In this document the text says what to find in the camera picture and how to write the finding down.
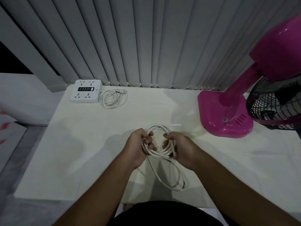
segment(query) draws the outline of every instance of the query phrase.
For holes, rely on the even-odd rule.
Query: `tabletop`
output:
[[[122,150],[130,133],[151,124],[171,126],[189,136],[240,180],[291,213],[301,213],[301,140],[295,131],[269,130],[254,123],[240,139],[216,137],[201,125],[198,90],[103,86],[125,89],[126,103],[105,109],[100,103],[69,101],[68,86],[15,192],[28,199],[77,200]],[[155,133],[160,146],[163,132]],[[151,157],[163,181],[175,184],[177,170]],[[126,186],[122,203],[175,200],[196,207],[215,207],[194,172],[182,192],[165,188],[146,160]]]

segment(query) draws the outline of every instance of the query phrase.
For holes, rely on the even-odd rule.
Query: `person's right hand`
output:
[[[164,133],[163,136],[167,139],[163,142],[163,149],[167,147],[168,140],[175,140],[176,143],[176,160],[189,170],[194,170],[195,158],[197,151],[201,149],[187,136],[179,132]]]

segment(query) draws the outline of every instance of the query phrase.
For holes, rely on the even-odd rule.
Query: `black fan grille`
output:
[[[246,103],[251,117],[258,120],[284,120],[301,114],[301,75],[270,82],[260,79],[253,87]],[[265,125],[270,129],[296,130],[301,124]]]

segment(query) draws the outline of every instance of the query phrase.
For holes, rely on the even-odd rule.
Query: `person's left hand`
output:
[[[141,144],[142,140],[145,138],[144,142],[149,145],[149,148],[156,150],[152,139],[153,132],[150,132],[149,135],[144,131],[143,128],[137,129],[132,132],[126,144],[122,150],[122,154],[127,157],[128,160],[132,162],[134,169],[137,169],[146,159],[146,154],[143,152]]]

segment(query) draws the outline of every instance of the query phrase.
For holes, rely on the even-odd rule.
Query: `cable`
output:
[[[119,99],[120,99],[121,94],[125,94],[126,99],[122,104],[119,105]],[[114,90],[103,91],[100,94],[99,102],[103,103],[103,106],[105,108],[116,108],[116,107],[119,107],[119,106],[123,105],[126,102],[127,99],[128,99],[128,95],[127,95],[126,90],[124,90],[124,89],[114,89]]]
[[[151,131],[154,131],[154,130],[162,130],[164,131],[165,133],[169,134],[171,131],[170,129],[165,126],[165,125],[160,125],[160,124],[152,124],[152,125],[149,125],[146,129],[145,129],[145,132],[147,134],[149,134]],[[162,182],[162,180],[160,179],[160,177],[158,176],[158,174],[156,173],[151,161],[149,160],[149,156],[147,155],[147,159],[148,159],[148,162],[150,163],[150,166],[153,170],[153,172],[155,173],[157,179],[167,188],[169,188],[170,190],[173,190],[173,191],[183,191],[185,188],[186,188],[186,184],[185,184],[185,180],[184,180],[184,175],[183,175],[183,172],[182,170],[180,169],[179,166],[177,166],[172,160],[172,158],[170,158],[170,155],[172,154],[173,157],[176,156],[176,151],[175,151],[175,140],[169,140],[168,142],[168,145],[166,146],[165,149],[157,149],[157,151],[154,151],[152,149],[149,149],[148,147],[148,144],[146,144],[144,142],[144,140],[142,141],[142,149],[143,151],[146,153],[146,154],[149,154],[151,156],[155,156],[155,157],[159,157],[159,158],[163,158],[164,160],[167,160],[168,162],[172,163],[179,171],[179,176],[182,177],[182,180],[183,180],[183,186],[182,188],[175,188],[175,186],[177,186],[177,184],[175,186],[169,186],[169,185],[166,185],[164,182]]]

